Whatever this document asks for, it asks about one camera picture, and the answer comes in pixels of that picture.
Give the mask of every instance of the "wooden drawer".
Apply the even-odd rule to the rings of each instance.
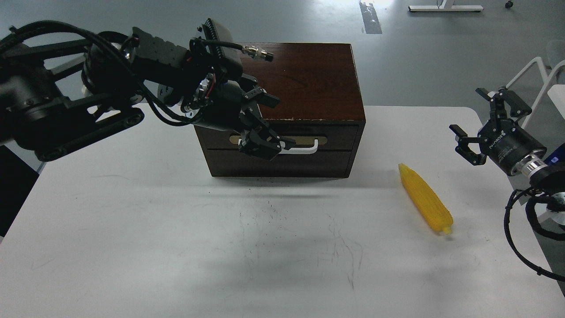
[[[263,118],[280,135],[323,137],[314,154],[280,154],[271,161],[237,150],[235,132],[194,127],[215,177],[347,178],[357,153],[365,113],[349,44],[261,43],[272,63],[242,57],[244,73],[280,98]]]
[[[217,131],[194,126],[201,144],[206,149],[237,149],[237,144],[230,140],[231,136],[238,136],[235,132]],[[359,126],[336,126],[328,124],[273,124],[272,128],[281,136],[293,138],[296,136],[324,137],[318,149],[351,151]]]
[[[347,178],[351,159],[349,151],[280,154],[271,161],[250,157],[238,150],[208,150],[206,153],[206,162],[214,177]]]

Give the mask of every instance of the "robotic arm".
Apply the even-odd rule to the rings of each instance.
[[[510,235],[510,210],[518,199],[529,196],[525,211],[532,229],[538,234],[554,239],[565,240],[565,233],[555,233],[544,229],[538,220],[536,204],[547,204],[548,214],[555,222],[565,225],[565,156],[559,149],[547,157],[541,158],[547,149],[539,141],[518,125],[518,121],[530,115],[532,109],[513,91],[502,87],[497,92],[488,92],[478,88],[476,92],[490,103],[490,119],[481,128],[476,137],[469,137],[458,125],[449,128],[455,133],[457,147],[455,151],[472,165],[483,165],[489,157],[508,176],[524,174],[531,187],[516,190],[510,196],[506,206],[504,228],[506,238],[518,258],[534,269],[538,275],[544,275],[558,281],[565,277],[544,270],[527,260],[518,252]],[[510,107],[509,118],[505,103]],[[469,144],[479,144],[480,153],[469,148]]]
[[[14,139],[35,151],[41,161],[55,160],[137,125],[144,114],[133,106],[143,99],[166,124],[239,132],[239,150],[252,156],[271,160],[294,146],[262,118],[258,105],[274,108],[280,100],[243,73],[237,51],[267,61],[273,55],[232,43],[229,30],[212,19],[198,27],[189,49],[136,27],[126,36],[40,21],[10,31],[0,41],[0,144]],[[56,32],[84,39],[32,48],[23,44]],[[80,53],[51,70],[44,67],[46,59]],[[56,82],[79,71],[86,97],[70,100]],[[157,96],[144,80],[159,83]],[[111,110],[118,112],[103,118]]]

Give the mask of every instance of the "cable connector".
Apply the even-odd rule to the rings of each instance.
[[[273,61],[273,57],[274,55],[272,53],[269,53],[265,50],[263,50],[262,48],[255,46],[255,45],[245,45],[241,51],[249,56],[251,56],[252,59],[255,58],[261,58],[264,59],[267,62],[272,62]]]

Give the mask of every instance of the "black cable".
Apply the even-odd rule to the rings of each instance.
[[[50,21],[50,20],[37,21],[37,22],[33,22],[33,23],[30,23],[30,24],[24,25],[23,27],[21,27],[19,29],[11,28],[10,30],[12,31],[12,34],[8,35],[7,37],[5,37],[4,39],[2,39],[0,41],[0,54],[2,54],[6,50],[12,48],[13,46],[15,46],[18,43],[21,43],[21,42],[23,42],[23,41],[25,41],[29,38],[36,37],[36,36],[39,36],[39,35],[46,35],[46,34],[49,34],[49,33],[59,33],[59,32],[74,33],[74,34],[80,35],[83,38],[92,42],[93,44],[97,45],[103,53],[105,53],[109,57],[116,60],[118,62],[118,64],[120,66],[122,66],[123,69],[126,70],[127,74],[132,78],[132,80],[135,81],[136,86],[138,86],[142,95],[146,98],[146,100],[150,104],[150,106],[151,106],[151,103],[150,103],[150,100],[151,100],[152,102],[157,104],[157,106],[159,108],[161,108],[172,119],[178,120],[179,122],[186,123],[186,124],[191,124],[191,123],[194,122],[192,119],[189,119],[185,116],[176,114],[174,111],[169,109],[167,107],[167,105],[165,105],[160,100],[158,100],[158,98],[143,84],[143,82],[139,80],[139,78],[136,76],[136,74],[131,69],[129,62],[127,60],[125,60],[125,58],[119,53],[119,51],[111,43],[106,41],[100,35],[97,35],[93,32],[75,27],[73,25],[70,25],[70,24],[67,24],[67,23],[64,23],[64,22]],[[154,108],[154,105],[153,105],[153,107],[151,107],[151,109],[153,110],[155,115],[159,119],[161,119],[161,121],[163,121],[164,123],[171,124],[173,126],[185,126],[184,124],[179,125],[176,122],[169,121],[166,118],[164,118]]]
[[[216,41],[216,40],[203,40],[203,39],[195,39],[195,41],[198,41],[206,46],[223,46],[225,48],[232,48],[232,49],[236,49],[236,50],[242,50],[244,48],[243,45],[241,44],[237,44],[237,43],[232,43],[232,42],[225,42],[225,41]]]
[[[565,282],[565,276],[561,276],[561,275],[555,274],[553,272],[550,272],[548,270],[545,270],[545,269],[539,267],[538,265],[532,263],[527,258],[525,258],[522,254],[520,254],[520,252],[518,252],[518,249],[516,248],[516,245],[514,245],[514,241],[512,240],[512,236],[510,235],[510,210],[512,210],[512,207],[514,206],[514,204],[522,196],[524,196],[526,194],[532,196],[533,195],[532,190],[533,190],[532,187],[528,188],[528,189],[520,192],[517,196],[516,196],[516,193],[519,190],[514,190],[512,192],[512,194],[510,195],[510,198],[508,199],[508,204],[505,207],[506,212],[504,214],[504,234],[506,235],[506,240],[508,241],[510,248],[512,248],[512,250],[514,251],[514,254],[516,254],[516,256],[524,264],[526,264],[527,267],[530,267],[531,269],[535,270],[538,275],[540,275],[540,276],[543,275],[545,277],[549,277],[549,278],[554,279],[556,281]]]
[[[549,196],[533,196],[531,197],[525,206],[526,216],[528,217],[528,222],[532,229],[537,233],[542,235],[543,237],[550,238],[552,240],[565,240],[565,233],[556,233],[549,230],[544,229],[540,222],[537,219],[536,214],[536,204],[548,204],[551,203],[553,200],[552,197]]]

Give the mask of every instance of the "black robotic arm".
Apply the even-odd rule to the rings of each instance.
[[[237,51],[267,61],[272,54],[233,43],[229,30],[212,19],[198,27],[189,49],[136,27],[126,36],[40,21],[10,31],[0,41],[0,142],[14,139],[41,161],[137,125],[144,114],[133,106],[143,99],[166,124],[239,132],[240,151],[252,156],[271,160],[294,145],[262,118],[258,104],[275,107],[279,99],[243,73]],[[57,32],[84,39],[32,48],[23,44]],[[51,70],[44,66],[46,59],[80,53]],[[56,82],[79,71],[86,97],[70,100]],[[159,83],[157,96],[145,80]],[[96,111],[89,112],[93,106]],[[113,115],[103,117],[111,110]]]

